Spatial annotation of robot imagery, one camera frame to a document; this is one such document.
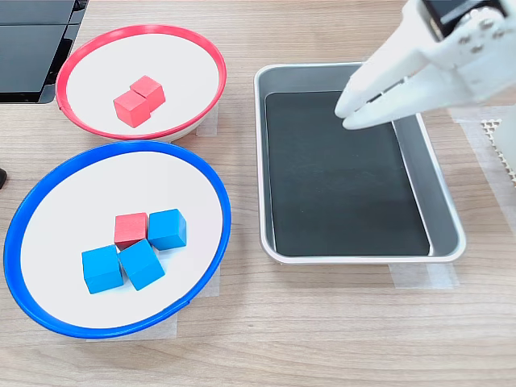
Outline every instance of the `blue cube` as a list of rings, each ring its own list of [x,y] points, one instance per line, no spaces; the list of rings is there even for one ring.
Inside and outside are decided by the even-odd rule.
[[[136,290],[164,276],[161,263],[146,239],[120,252],[119,259]]]
[[[82,272],[91,294],[123,285],[119,258],[114,245],[83,252]]]
[[[150,214],[148,241],[158,250],[186,246],[186,221],[179,210],[167,210]]]

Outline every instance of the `silver tray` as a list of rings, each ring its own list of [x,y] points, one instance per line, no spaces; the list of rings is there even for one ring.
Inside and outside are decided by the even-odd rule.
[[[260,202],[260,242],[282,264],[443,263],[459,258],[466,248],[464,229],[435,157],[421,116],[393,123],[402,159],[418,205],[430,250],[426,256],[284,256],[277,252],[268,167],[265,99],[273,93],[342,90],[360,63],[279,64],[255,76],[256,145]]]

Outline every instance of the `wooden block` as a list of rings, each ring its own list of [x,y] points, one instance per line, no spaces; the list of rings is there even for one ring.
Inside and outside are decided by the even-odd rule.
[[[181,212],[167,210],[150,214],[148,241],[158,250],[186,246],[186,220]]]
[[[123,250],[147,238],[148,216],[138,214],[119,215],[114,220],[114,244]]]
[[[132,90],[114,101],[116,115],[130,127],[138,127],[151,118],[151,108],[147,99]]]
[[[114,245],[83,252],[82,271],[91,294],[123,285],[119,258]]]
[[[131,85],[131,90],[147,99],[151,111],[164,102],[163,87],[146,75]]]
[[[161,263],[146,239],[120,252],[119,259],[136,290],[164,276]]]

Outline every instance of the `tray rim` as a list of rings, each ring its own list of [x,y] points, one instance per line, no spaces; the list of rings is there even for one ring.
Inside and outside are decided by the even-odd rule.
[[[206,177],[206,179],[208,179],[218,196],[221,211],[223,213],[223,227],[217,251],[214,254],[214,258],[211,261],[210,266],[193,288],[182,298],[176,300],[161,312],[154,314],[153,316],[149,316],[148,318],[132,324],[111,328],[79,327],[63,322],[58,318],[51,316],[34,300],[25,285],[25,281],[23,280],[20,253],[27,225],[30,222],[35,209],[45,196],[64,179],[100,160],[133,152],[160,152],[177,157],[194,166]],[[189,305],[190,301],[206,286],[219,267],[229,243],[230,233],[231,204],[226,188],[218,174],[201,157],[191,151],[180,148],[177,145],[159,141],[136,140],[105,144],[80,153],[79,155],[65,161],[63,164],[60,164],[41,179],[41,181],[39,181],[23,199],[10,222],[10,226],[6,234],[3,254],[4,276],[13,299],[20,308],[39,325],[48,328],[50,331],[79,339],[109,339],[142,331],[143,329],[167,319],[185,306]]]
[[[453,225],[457,232],[458,243],[455,249],[445,256],[284,256],[274,250],[267,238],[266,221],[265,221],[265,192],[264,192],[264,159],[262,144],[262,119],[261,119],[261,100],[260,100],[260,79],[267,72],[274,69],[286,68],[325,68],[335,66],[361,66],[363,62],[340,62],[340,63],[308,63],[308,64],[270,64],[260,69],[254,77],[254,92],[255,92],[255,115],[256,115],[256,167],[258,177],[258,202],[259,202],[259,228],[260,228],[260,244],[264,251],[271,258],[281,264],[407,264],[407,263],[449,263],[460,258],[466,249],[466,234],[460,221],[455,203],[452,195],[447,187],[444,179],[443,171],[437,160],[435,151],[431,145],[430,137],[428,136],[427,128],[422,120],[420,114],[415,117],[418,125],[421,128],[422,136],[424,138],[427,151],[431,159],[431,163],[439,181],[439,188],[441,189],[444,199],[447,203],[447,208]]]

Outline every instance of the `wooden table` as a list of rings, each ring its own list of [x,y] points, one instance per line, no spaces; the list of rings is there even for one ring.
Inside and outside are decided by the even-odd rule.
[[[227,59],[218,136],[177,141],[214,166],[231,198],[220,296],[182,310],[175,339],[86,342],[30,320],[0,276],[0,385],[516,385],[516,243],[445,111],[424,118],[468,235],[460,287],[395,289],[387,266],[280,266],[260,247],[253,75],[273,63],[363,60],[399,23],[402,3],[91,2],[76,47],[116,27],[170,23],[202,33]],[[55,102],[0,106],[0,166],[10,174],[0,240],[39,179],[104,143]]]

